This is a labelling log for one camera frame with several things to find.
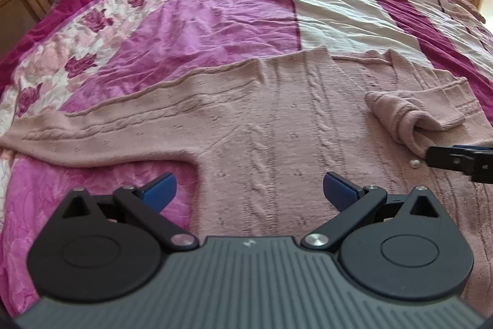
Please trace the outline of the pink and white striped bedspread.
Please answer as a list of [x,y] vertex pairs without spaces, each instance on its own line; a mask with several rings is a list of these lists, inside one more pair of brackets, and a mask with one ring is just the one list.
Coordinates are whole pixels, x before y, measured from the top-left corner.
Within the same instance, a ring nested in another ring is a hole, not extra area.
[[[466,78],[492,127],[492,35],[464,0],[99,0],[25,54],[1,90],[1,138],[22,117],[78,113],[198,68],[325,47],[394,50]],[[165,216],[190,230],[195,165],[181,160],[66,167],[1,145],[1,299],[16,316],[38,296],[27,252],[75,186],[107,193],[165,172],[178,181]]]

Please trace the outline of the pink cable knit cardigan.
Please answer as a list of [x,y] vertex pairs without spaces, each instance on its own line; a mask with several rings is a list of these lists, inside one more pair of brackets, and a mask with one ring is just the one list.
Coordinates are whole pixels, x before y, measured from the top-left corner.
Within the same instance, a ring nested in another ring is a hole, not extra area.
[[492,127],[466,80],[388,50],[325,47],[198,68],[78,113],[16,119],[1,138],[66,167],[181,160],[198,172],[199,237],[302,236],[334,210],[333,170],[393,193],[429,187],[475,257],[465,297],[492,312],[492,188],[421,162],[432,145],[490,145]]

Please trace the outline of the white pearl button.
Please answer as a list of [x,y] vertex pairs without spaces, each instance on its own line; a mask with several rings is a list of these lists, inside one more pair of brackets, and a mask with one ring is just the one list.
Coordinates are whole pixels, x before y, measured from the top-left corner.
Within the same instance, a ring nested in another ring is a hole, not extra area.
[[409,162],[409,166],[412,169],[418,169],[420,165],[421,165],[421,162],[418,159],[411,159],[411,161]]

